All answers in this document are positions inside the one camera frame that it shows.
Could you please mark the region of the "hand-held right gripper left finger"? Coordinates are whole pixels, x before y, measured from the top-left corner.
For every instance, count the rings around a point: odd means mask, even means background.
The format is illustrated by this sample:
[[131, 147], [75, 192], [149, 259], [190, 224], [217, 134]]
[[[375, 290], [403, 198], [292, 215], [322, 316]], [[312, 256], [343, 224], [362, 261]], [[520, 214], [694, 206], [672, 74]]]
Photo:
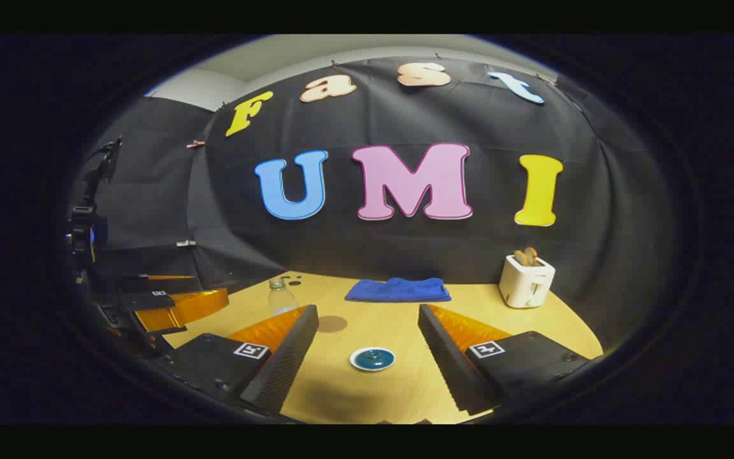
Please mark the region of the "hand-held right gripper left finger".
[[318, 326], [317, 306], [300, 306], [229, 337], [201, 334], [155, 366], [219, 403], [278, 415]]

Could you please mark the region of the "clear plastic water bottle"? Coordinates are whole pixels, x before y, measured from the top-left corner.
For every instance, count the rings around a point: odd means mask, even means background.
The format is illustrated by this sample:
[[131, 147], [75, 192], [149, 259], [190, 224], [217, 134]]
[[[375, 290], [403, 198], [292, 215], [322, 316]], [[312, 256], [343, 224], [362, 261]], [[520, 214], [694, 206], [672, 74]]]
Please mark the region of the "clear plastic water bottle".
[[296, 297], [288, 290], [282, 278], [270, 279], [268, 285], [268, 301], [274, 316], [280, 316], [285, 312], [299, 308]]

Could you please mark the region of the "folded blue towel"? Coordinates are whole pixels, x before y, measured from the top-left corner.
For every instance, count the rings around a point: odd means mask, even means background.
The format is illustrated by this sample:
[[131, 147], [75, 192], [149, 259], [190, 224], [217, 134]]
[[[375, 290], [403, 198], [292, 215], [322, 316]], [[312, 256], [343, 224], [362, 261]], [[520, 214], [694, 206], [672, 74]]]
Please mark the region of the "folded blue towel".
[[370, 303], [431, 303], [450, 302], [452, 297], [442, 279], [392, 278], [385, 282], [359, 280], [346, 294], [345, 300]]

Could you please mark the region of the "white toaster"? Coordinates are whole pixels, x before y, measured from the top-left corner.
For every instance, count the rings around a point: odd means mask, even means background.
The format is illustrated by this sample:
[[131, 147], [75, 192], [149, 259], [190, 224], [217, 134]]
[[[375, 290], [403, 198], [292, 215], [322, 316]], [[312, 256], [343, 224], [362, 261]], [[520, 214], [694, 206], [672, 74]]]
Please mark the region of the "white toaster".
[[526, 310], [542, 306], [550, 293], [556, 269], [544, 259], [538, 265], [526, 266], [514, 255], [506, 257], [498, 289], [502, 300], [513, 309]]

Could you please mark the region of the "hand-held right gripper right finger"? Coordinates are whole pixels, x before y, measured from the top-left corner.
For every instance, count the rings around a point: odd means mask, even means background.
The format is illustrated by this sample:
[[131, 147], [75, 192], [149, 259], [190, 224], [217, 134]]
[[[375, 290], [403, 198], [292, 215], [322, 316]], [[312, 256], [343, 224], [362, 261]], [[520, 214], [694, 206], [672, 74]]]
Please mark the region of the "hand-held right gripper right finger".
[[538, 331], [519, 334], [434, 304], [417, 326], [458, 410], [471, 415], [547, 398], [591, 360]]

